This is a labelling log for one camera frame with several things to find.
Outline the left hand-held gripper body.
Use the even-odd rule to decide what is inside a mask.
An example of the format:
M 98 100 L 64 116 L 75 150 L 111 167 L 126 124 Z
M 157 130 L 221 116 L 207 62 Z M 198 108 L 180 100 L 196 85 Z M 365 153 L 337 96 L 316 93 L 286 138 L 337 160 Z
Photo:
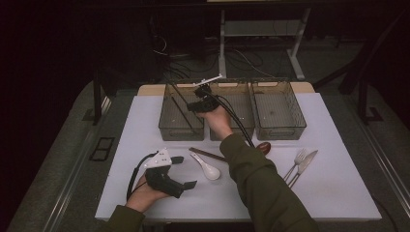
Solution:
M 145 164 L 145 178 L 147 184 L 155 190 L 179 198 L 184 192 L 184 185 L 172 180 L 168 176 L 171 168 L 171 156 L 166 148 L 155 153 Z

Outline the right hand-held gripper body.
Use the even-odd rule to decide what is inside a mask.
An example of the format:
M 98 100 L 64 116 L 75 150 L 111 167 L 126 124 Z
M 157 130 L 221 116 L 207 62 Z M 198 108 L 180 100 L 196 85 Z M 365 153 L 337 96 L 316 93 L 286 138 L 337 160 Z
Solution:
M 192 86 L 195 87 L 194 93 L 197 97 L 199 97 L 199 101 L 188 103 L 188 111 L 210 112 L 215 110 L 220 105 L 217 98 L 212 94 L 212 89 L 210 87 L 210 83 L 212 81 L 220 78 L 222 78 L 221 74 L 212 78 L 202 79 L 200 82 L 192 84 Z

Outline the black chopstick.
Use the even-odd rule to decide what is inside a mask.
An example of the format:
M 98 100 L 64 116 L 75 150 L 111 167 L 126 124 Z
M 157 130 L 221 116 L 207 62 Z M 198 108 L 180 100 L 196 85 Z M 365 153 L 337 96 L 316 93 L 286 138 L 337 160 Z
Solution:
M 190 87 L 183 85 L 180 87 L 178 84 L 170 84 L 173 93 L 185 104 L 188 104 L 188 99 L 190 96 Z
M 185 122 L 188 124 L 188 126 L 190 127 L 190 130 L 193 134 L 196 134 L 193 126 L 191 125 L 189 119 L 187 118 L 187 116 L 184 114 L 182 108 L 180 107 L 180 105 L 176 102 L 175 98 L 171 96 L 171 100 L 172 102 L 175 104 L 175 106 L 177 107 L 178 111 L 180 112 L 180 114 L 182 115 L 182 117 L 184 118 Z

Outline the white ceramic spoon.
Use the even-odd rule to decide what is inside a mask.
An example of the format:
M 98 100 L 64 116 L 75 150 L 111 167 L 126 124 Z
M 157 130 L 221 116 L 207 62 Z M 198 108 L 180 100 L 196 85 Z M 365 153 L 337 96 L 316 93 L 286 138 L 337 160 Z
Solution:
M 211 181 L 215 181 L 220 177 L 220 171 L 209 163 L 205 162 L 197 153 L 190 153 L 202 168 L 204 176 Z

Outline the clear grey plastic bin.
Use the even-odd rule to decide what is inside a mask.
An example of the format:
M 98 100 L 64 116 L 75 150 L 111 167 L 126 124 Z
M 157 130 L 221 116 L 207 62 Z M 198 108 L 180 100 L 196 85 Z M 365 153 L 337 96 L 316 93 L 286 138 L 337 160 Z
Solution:
M 250 100 L 259 140 L 299 140 L 307 122 L 291 84 L 253 81 Z
M 234 113 L 249 138 L 252 138 L 254 119 L 250 103 L 249 85 L 246 82 L 218 82 L 211 84 L 211 90 Z
M 183 85 L 190 87 L 189 103 L 198 101 L 198 97 L 193 92 L 195 88 L 191 84 L 178 85 L 180 87 Z M 190 127 L 172 102 L 171 96 L 175 98 L 182 108 L 196 134 L 191 132 Z M 193 112 L 188 111 L 187 105 L 173 93 L 170 84 L 166 84 L 164 89 L 159 129 L 164 141 L 202 141 L 204 139 L 204 120 L 197 117 Z

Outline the person's right hand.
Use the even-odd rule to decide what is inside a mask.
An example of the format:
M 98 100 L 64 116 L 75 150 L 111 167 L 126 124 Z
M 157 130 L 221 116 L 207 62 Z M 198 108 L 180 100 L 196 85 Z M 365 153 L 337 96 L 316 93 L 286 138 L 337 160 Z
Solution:
M 198 116 L 206 120 L 210 129 L 220 140 L 225 139 L 233 133 L 230 127 L 231 117 L 222 106 L 218 106 L 210 112 L 198 113 Z

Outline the person's left hand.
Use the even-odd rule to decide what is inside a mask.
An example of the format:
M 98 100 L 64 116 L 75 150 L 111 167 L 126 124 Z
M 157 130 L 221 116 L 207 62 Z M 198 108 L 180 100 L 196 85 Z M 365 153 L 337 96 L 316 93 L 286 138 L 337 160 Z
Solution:
M 137 186 L 126 203 L 126 207 L 145 213 L 157 201 L 168 197 L 168 194 L 151 188 L 146 183 L 145 176 L 141 176 Z

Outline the white table cover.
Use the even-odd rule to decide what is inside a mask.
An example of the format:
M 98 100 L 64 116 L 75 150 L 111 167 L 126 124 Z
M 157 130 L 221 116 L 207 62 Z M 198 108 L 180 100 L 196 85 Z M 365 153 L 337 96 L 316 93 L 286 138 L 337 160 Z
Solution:
M 268 157 L 284 175 L 303 148 L 318 151 L 307 169 L 293 186 L 293 191 L 309 214 L 320 221 L 369 221 L 381 215 L 366 185 L 342 142 L 321 96 L 303 93 L 297 100 L 307 128 L 299 140 L 276 140 Z M 157 202 L 146 213 L 151 221 L 245 221 L 249 213 L 239 197 L 228 166 L 218 159 L 219 143 L 202 141 L 164 141 L 158 128 L 161 114 L 160 96 L 136 96 L 132 101 L 100 204 L 98 219 L 108 219 L 117 205 L 124 204 L 134 168 L 146 155 L 166 148 L 170 156 L 184 157 L 169 171 L 180 183 L 197 181 L 181 197 Z M 199 163 L 190 156 L 197 153 L 220 171 L 220 177 L 208 180 Z

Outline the white metal stand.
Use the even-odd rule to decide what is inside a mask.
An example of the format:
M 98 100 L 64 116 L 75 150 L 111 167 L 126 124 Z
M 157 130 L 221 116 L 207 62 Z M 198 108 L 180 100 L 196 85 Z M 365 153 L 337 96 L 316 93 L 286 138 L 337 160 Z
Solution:
M 220 12 L 219 72 L 227 77 L 225 62 L 225 39 L 233 37 L 293 37 L 293 46 L 286 50 L 288 60 L 298 80 L 305 80 L 298 61 L 301 45 L 311 8 L 304 9 L 300 19 L 227 20 L 225 11 Z

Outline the black metal stand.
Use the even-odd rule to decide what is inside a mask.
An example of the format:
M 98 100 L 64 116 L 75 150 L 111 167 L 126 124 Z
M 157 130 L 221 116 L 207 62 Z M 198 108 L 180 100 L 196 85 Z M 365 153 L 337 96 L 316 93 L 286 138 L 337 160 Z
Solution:
M 95 126 L 103 116 L 107 98 L 113 94 L 112 81 L 107 69 L 98 69 L 93 73 L 94 119 Z
M 358 86 L 358 115 L 366 125 L 381 121 L 378 112 L 367 106 L 367 90 L 372 85 L 410 130 L 410 6 L 366 41 L 351 62 L 312 86 L 319 89 L 343 74 L 338 90 L 350 95 Z

